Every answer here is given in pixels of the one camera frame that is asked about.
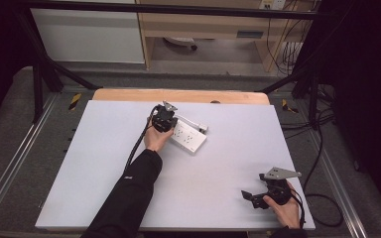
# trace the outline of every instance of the black sleeve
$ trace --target black sleeve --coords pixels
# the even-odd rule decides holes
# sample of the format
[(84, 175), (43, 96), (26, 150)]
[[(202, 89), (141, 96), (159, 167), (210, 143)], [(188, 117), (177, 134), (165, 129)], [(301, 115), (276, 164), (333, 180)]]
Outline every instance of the black sleeve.
[(143, 151), (113, 187), (81, 238), (135, 238), (162, 166), (156, 152)]
[(306, 230), (289, 229), (288, 226), (277, 230), (276, 232), (274, 232), (274, 234), (272, 234), (272, 236), (270, 236), (270, 238), (307, 238), (307, 237), (308, 237), (308, 233), (306, 232)]

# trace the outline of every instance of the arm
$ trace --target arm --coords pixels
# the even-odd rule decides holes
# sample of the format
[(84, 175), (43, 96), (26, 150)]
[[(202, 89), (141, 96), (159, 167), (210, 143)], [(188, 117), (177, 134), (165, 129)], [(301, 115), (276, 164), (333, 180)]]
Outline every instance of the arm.
[(146, 150), (135, 159), (113, 187), (81, 238), (134, 238), (151, 201), (163, 165), (157, 152), (163, 149), (173, 130), (147, 130)]
[[(295, 189), (292, 184), (289, 183), (292, 194), (295, 195)], [(284, 204), (277, 204), (270, 196), (265, 195), (263, 197), (264, 201), (274, 210), (277, 215), (278, 220), (284, 226), (283, 228), (277, 230), (271, 238), (305, 238), (308, 234), (305, 230), (300, 227), (299, 218), (299, 205), (297, 202), (290, 198), (290, 200)]]

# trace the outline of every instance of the white cabinet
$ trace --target white cabinet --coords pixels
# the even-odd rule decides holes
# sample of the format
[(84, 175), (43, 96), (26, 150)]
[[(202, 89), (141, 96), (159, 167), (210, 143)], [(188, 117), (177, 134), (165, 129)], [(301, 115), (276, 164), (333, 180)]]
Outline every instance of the white cabinet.
[[(134, 0), (92, 2), (135, 3)], [(53, 60), (144, 63), (136, 13), (48, 9), (32, 9), (32, 13)]]

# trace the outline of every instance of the white table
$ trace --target white table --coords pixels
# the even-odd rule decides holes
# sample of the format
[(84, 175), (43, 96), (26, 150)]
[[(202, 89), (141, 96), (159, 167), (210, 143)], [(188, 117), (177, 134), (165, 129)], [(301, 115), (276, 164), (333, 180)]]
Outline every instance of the white table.
[[(171, 101), (178, 114), (209, 126), (192, 156), (168, 143), (141, 230), (253, 231), (280, 227), (240, 190), (265, 192), (258, 174), (294, 170), (273, 106)], [(89, 101), (36, 226), (85, 229), (121, 176), (155, 102)], [(144, 146), (137, 151), (138, 155)], [(297, 178), (289, 181), (302, 196)], [(315, 229), (305, 204), (306, 229)]]

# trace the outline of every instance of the hand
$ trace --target hand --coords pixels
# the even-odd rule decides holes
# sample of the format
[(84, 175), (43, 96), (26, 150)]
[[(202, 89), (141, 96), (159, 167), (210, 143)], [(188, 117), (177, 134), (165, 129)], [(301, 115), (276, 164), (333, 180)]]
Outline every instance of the hand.
[[(292, 184), (289, 181), (287, 181), (287, 184), (292, 190), (292, 194), (295, 195), (295, 189)], [(274, 210), (274, 213), (283, 226), (289, 226), (290, 229), (300, 229), (299, 205), (293, 198), (290, 198), (284, 205), (277, 204), (277, 202), (268, 195), (265, 195), (263, 199)]]
[(155, 151), (159, 153), (164, 145), (166, 144), (167, 140), (173, 135), (173, 128), (168, 132), (159, 132), (152, 126), (151, 118), (149, 119), (149, 127), (147, 129), (147, 132), (145, 133), (144, 137), (144, 143), (145, 147), (148, 150)]

